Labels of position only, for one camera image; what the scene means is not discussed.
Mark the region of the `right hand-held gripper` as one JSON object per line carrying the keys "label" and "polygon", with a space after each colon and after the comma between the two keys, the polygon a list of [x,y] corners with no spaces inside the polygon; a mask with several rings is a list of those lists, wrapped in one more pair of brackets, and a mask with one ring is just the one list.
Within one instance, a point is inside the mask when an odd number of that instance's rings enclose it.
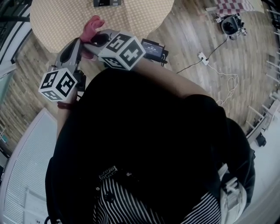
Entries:
{"label": "right hand-held gripper", "polygon": [[110,68],[131,70],[146,53],[138,38],[132,33],[105,29],[95,35],[99,36],[108,36],[112,39],[106,46],[84,43],[84,48],[98,56],[98,59]]}

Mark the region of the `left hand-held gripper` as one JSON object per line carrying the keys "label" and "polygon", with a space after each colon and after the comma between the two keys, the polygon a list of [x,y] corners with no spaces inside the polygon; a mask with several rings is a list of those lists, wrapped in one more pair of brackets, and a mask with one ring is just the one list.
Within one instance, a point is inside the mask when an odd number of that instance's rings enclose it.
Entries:
{"label": "left hand-held gripper", "polygon": [[52,102],[65,101],[76,88],[84,92],[86,76],[78,70],[81,40],[75,38],[58,53],[54,65],[44,73],[39,85],[39,93]]}

